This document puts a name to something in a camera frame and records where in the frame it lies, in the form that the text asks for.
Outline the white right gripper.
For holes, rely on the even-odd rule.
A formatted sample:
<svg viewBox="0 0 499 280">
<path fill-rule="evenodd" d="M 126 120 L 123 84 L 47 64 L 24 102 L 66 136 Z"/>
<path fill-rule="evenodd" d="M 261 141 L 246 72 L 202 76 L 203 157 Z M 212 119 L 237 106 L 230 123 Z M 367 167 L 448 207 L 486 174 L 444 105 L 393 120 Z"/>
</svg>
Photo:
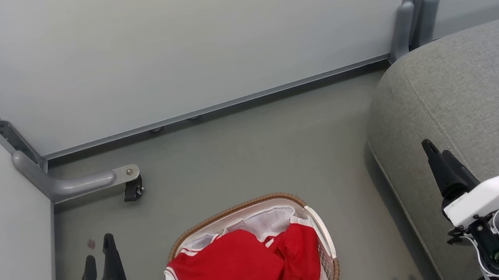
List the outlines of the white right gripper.
<svg viewBox="0 0 499 280">
<path fill-rule="evenodd" d="M 476 216 L 499 210 L 499 175 L 481 183 L 450 150 L 440 150 L 429 139 L 421 145 L 443 202 L 450 203 L 443 212 L 454 227 L 467 228 Z"/>
</svg>

